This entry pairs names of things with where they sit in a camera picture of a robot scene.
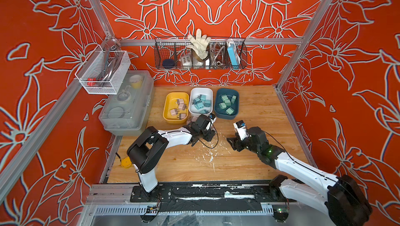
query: white bin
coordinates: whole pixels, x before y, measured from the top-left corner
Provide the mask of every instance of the white bin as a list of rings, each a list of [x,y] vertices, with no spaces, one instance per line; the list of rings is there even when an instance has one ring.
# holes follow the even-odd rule
[[[105,53],[100,50],[97,57],[92,62],[85,62],[77,69],[75,76],[83,88],[89,94],[117,94],[130,66],[130,59],[127,51],[110,51],[109,59],[122,57],[118,68],[113,72],[109,81],[94,81],[90,79],[98,78],[104,67]]]
[[[205,87],[195,87],[192,89],[190,92],[190,99],[189,99],[189,112],[192,115],[192,117],[199,117],[201,114],[198,109],[194,107],[193,100],[197,98],[200,94],[203,94],[206,96],[206,99],[211,100],[211,107],[207,107],[207,110],[210,110],[208,113],[204,113],[204,115],[208,116],[210,113],[213,112],[213,91],[210,88],[205,88]]]

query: orange wall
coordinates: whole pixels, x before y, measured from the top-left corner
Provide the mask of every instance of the orange wall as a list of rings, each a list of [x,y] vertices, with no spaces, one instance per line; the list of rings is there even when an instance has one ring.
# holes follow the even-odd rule
[[[0,0],[0,171],[105,37],[87,0]],[[80,90],[0,206],[2,225],[75,224],[98,183],[110,133],[105,95]]]
[[[117,38],[183,36],[302,37],[320,0],[100,0]],[[148,70],[155,85],[275,84],[293,45],[252,46],[241,70],[157,70],[152,47],[130,47],[132,64]]]
[[[81,88],[0,206],[0,224],[77,224],[113,142],[98,119],[106,98]]]
[[[400,0],[333,0],[283,94],[318,167],[400,224]]]
[[[105,37],[88,0],[0,0],[0,171]]]

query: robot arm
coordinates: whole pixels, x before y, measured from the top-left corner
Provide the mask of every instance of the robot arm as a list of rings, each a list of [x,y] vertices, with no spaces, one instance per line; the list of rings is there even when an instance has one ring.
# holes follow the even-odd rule
[[[235,138],[227,138],[233,150],[248,149],[265,164],[286,172],[305,184],[279,175],[270,183],[270,193],[278,190],[288,199],[309,205],[327,215],[336,225],[363,225],[372,208],[354,179],[338,177],[300,161],[284,149],[269,144],[265,132],[259,127],[246,128],[241,120],[234,124]]]
[[[194,123],[176,130],[157,130],[151,126],[135,140],[126,153],[146,192],[152,192],[158,184],[155,169],[165,149],[179,144],[191,143],[194,146],[199,138],[210,142],[216,133],[211,129],[215,120],[215,115],[211,113],[208,117],[202,114]]]

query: metal bar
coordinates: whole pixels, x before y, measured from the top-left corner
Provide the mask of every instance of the metal bar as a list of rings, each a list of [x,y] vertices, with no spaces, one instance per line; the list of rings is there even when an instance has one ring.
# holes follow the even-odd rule
[[[285,98],[283,98],[282,92],[278,89],[275,88],[276,94],[278,96],[278,99],[283,107],[283,110],[286,113],[287,119],[289,120],[290,125],[292,126],[294,133],[296,134],[297,139],[299,140],[299,143],[301,145],[301,148],[304,151],[304,154],[306,155],[306,158],[308,160],[308,163],[315,168],[318,168],[317,164],[315,163],[313,156],[311,155],[311,152],[308,150],[307,144],[304,141],[304,138],[300,132],[299,127],[297,126],[297,122],[293,117],[293,114],[290,112],[290,109],[285,101]]]
[[[154,205],[154,203],[135,203],[135,204],[122,204],[122,205],[98,205],[94,211],[95,216],[109,216],[109,215],[144,215],[148,205]],[[177,216],[183,213],[194,213],[197,216],[215,216],[215,215],[230,215],[230,216],[272,216],[274,210],[270,204],[262,204],[262,210],[247,210],[247,211],[204,211],[204,210],[184,210],[184,211],[164,211],[159,212],[161,215]]]
[[[133,189],[137,183],[134,184],[93,184],[89,193],[97,193],[97,189]]]
[[[121,185],[114,185],[112,184],[112,187],[107,187],[108,184],[100,184],[97,185],[97,187],[91,188],[89,194],[120,194],[120,195],[125,195],[128,194],[130,195],[132,193],[132,189],[134,186],[133,184],[129,184],[127,186],[121,186]]]
[[[109,39],[104,39],[100,47],[103,48],[107,43],[109,43]],[[91,64],[97,55],[98,52],[93,52],[87,60],[87,63]],[[0,204],[3,203],[7,194],[21,177],[22,173],[25,171],[26,167],[42,144],[46,141],[48,135],[71,104],[81,87],[82,85],[79,83],[78,79],[74,79],[71,84],[68,85],[54,106],[23,144],[21,149],[19,149],[10,163],[0,173]]]
[[[97,205],[89,204],[83,206],[83,211],[80,214],[79,220],[76,226],[90,226],[94,218]]]
[[[155,40],[153,39],[121,39],[119,40],[121,47],[131,46],[154,46]],[[185,42],[185,39],[168,39],[168,42]],[[226,39],[212,39],[212,41],[226,41]],[[246,45],[300,45],[303,43],[302,38],[282,38],[282,39],[254,39],[247,38]]]
[[[100,3],[100,0],[89,0],[89,2],[92,5],[93,11],[97,16],[97,19],[100,22],[100,25],[104,33],[106,34],[106,37],[109,38],[115,37],[113,28],[111,27],[111,24],[108,21],[108,18],[106,16],[106,13],[104,12],[102,4]]]
[[[289,77],[289,74],[292,72],[292,69],[293,69],[294,65],[296,64],[298,58],[301,56],[303,51],[306,49],[308,43],[311,40],[311,37],[313,36],[319,23],[321,22],[324,14],[328,10],[331,2],[332,2],[332,0],[321,0],[321,4],[318,6],[317,11],[315,12],[314,16],[312,17],[310,24],[308,25],[306,32],[304,33],[303,43],[300,44],[300,46],[297,47],[297,49],[295,50],[294,54],[292,55],[288,64],[286,65],[286,68],[285,68],[283,74],[280,76],[278,83],[276,84],[278,90],[282,89],[283,84],[286,82],[287,78]]]
[[[108,159],[107,159],[106,165],[104,167],[103,173],[101,174],[99,183],[104,183],[104,181],[105,181],[104,179],[106,178],[108,169],[110,169],[113,166],[113,163],[115,160],[115,154],[117,153],[118,148],[120,147],[122,138],[123,138],[122,136],[115,137],[114,143],[112,144],[113,146],[111,147],[111,150],[110,150],[110,155],[108,156]]]

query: yellow round object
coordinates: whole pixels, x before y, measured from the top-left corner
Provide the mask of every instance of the yellow round object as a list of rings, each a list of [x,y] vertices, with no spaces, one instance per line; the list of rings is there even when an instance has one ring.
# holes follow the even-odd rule
[[[130,158],[128,156],[121,160],[121,166],[123,168],[129,168],[132,166],[132,162],[130,161]]]
[[[143,82],[143,77],[142,75],[133,75],[129,78],[129,82],[130,85],[134,88],[134,89],[139,89],[142,86],[142,82]]]

